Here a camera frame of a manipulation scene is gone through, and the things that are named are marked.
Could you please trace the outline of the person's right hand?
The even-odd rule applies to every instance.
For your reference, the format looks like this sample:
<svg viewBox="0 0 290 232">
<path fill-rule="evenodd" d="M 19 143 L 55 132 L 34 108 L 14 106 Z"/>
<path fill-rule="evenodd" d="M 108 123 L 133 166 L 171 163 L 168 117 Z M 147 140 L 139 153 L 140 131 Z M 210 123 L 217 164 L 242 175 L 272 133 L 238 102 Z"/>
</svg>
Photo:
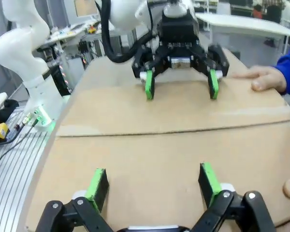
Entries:
<svg viewBox="0 0 290 232">
<path fill-rule="evenodd" d="M 271 66 L 253 66 L 244 72 L 234 73 L 231 77 L 251 79 L 251 88 L 256 92 L 275 89 L 277 92 L 283 93 L 287 88 L 284 75 Z"/>
</svg>

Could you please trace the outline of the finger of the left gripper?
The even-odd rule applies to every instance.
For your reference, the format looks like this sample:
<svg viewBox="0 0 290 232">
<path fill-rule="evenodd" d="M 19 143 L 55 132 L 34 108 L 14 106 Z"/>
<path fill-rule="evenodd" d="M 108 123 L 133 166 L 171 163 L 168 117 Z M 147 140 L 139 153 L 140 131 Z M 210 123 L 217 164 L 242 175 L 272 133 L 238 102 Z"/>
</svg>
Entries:
<svg viewBox="0 0 290 232">
<path fill-rule="evenodd" d="M 190 65 L 199 73 L 207 77 L 211 99 L 216 99 L 219 92 L 219 79 L 225 77 L 229 71 L 228 59 L 219 44 L 208 46 L 207 52 L 199 44 L 190 49 Z"/>
<path fill-rule="evenodd" d="M 168 56 L 171 50 L 159 45 L 153 54 L 152 49 L 143 45 L 134 56 L 132 71 L 135 78 L 144 84 L 147 100 L 153 100 L 155 95 L 155 77 L 170 67 Z"/>
</svg>

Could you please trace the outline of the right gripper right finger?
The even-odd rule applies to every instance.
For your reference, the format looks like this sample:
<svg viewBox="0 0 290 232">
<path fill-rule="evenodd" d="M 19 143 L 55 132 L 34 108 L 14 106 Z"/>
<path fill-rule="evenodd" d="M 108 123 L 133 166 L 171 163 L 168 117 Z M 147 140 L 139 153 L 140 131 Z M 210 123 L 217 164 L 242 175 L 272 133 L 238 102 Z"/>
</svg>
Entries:
<svg viewBox="0 0 290 232">
<path fill-rule="evenodd" d="M 262 195 L 248 191 L 243 196 L 223 189 L 210 163 L 200 164 L 199 186 L 207 209 L 192 232 L 218 232 L 226 220 L 233 220 L 242 232 L 275 232 Z"/>
</svg>

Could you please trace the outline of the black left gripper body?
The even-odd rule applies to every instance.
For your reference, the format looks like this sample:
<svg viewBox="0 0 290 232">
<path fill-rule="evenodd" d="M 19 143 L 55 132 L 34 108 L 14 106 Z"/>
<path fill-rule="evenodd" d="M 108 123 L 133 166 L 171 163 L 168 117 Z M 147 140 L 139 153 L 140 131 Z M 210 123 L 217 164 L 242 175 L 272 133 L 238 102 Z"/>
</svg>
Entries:
<svg viewBox="0 0 290 232">
<path fill-rule="evenodd" d="M 203 49 L 198 37 L 199 24 L 190 13 L 180 17 L 162 14 L 157 26 L 159 46 L 157 56 L 163 66 L 172 69 L 187 69 L 198 66 L 198 58 L 203 57 Z"/>
</svg>

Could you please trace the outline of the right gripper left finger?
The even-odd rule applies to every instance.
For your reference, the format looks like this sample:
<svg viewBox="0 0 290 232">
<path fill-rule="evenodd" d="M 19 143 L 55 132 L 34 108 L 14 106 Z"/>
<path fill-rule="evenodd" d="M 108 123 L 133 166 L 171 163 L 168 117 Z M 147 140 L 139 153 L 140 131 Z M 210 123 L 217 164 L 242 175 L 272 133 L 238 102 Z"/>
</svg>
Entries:
<svg viewBox="0 0 290 232">
<path fill-rule="evenodd" d="M 96 169 L 84 197 L 77 197 L 67 204 L 49 201 L 43 210 L 37 232 L 72 232 L 84 227 L 88 232 L 111 232 L 111 227 L 101 216 L 109 189 L 106 170 Z"/>
</svg>

